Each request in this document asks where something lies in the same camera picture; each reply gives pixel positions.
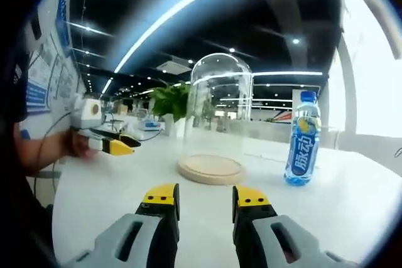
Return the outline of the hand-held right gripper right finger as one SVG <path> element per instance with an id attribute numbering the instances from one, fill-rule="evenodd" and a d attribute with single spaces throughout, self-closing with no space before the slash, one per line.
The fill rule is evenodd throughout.
<path id="1" fill-rule="evenodd" d="M 328 251 L 257 189 L 232 187 L 233 243 L 240 267 L 357 267 Z"/>

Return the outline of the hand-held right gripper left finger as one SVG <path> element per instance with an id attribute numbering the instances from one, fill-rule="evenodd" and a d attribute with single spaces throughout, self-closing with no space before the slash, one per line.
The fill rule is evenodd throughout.
<path id="1" fill-rule="evenodd" d="M 150 189 L 135 213 L 123 215 L 66 267 L 174 267 L 180 232 L 179 184 Z"/>

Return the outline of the person's left hand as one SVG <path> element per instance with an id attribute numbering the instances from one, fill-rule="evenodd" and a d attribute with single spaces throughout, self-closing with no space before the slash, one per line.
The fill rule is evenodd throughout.
<path id="1" fill-rule="evenodd" d="M 62 140 L 63 155 L 73 158 L 90 159 L 97 151 L 89 147 L 89 138 L 82 136 L 77 131 L 67 130 Z"/>

